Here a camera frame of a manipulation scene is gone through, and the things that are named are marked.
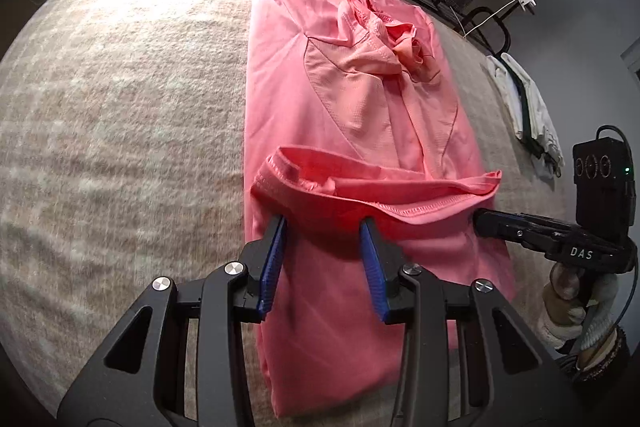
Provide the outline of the right gloved hand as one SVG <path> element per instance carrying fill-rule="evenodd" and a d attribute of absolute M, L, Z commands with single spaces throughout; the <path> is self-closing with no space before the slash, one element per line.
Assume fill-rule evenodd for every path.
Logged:
<path fill-rule="evenodd" d="M 542 291 L 542 308 L 537 323 L 539 336 L 554 349 L 562 348 L 567 341 L 575 340 L 579 353 L 592 355 L 596 348 L 611 346 L 605 339 L 611 332 L 612 306 L 620 284 L 615 274 L 605 274 L 594 283 L 585 305 L 578 299 L 585 275 L 581 269 L 555 263 L 549 275 L 549 283 Z"/>

